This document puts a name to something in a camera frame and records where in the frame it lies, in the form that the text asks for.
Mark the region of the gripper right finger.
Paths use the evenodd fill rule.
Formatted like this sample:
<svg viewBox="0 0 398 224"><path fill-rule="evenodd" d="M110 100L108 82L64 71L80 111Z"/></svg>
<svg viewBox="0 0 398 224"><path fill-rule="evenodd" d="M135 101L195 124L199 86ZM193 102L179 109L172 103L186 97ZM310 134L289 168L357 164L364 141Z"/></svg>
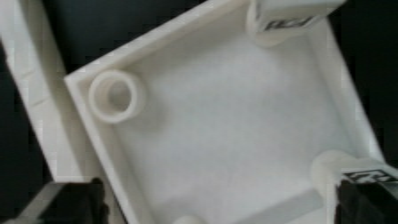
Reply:
<svg viewBox="0 0 398 224"><path fill-rule="evenodd" d="M334 224L398 224L398 181L337 187Z"/></svg>

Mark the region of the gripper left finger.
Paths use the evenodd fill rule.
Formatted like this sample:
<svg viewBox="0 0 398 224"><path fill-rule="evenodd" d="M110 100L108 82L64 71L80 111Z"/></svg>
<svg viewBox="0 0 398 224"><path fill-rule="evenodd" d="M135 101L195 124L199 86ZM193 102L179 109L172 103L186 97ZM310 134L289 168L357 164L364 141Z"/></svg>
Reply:
<svg viewBox="0 0 398 224"><path fill-rule="evenodd" d="M49 182L12 224L108 224L103 181Z"/></svg>

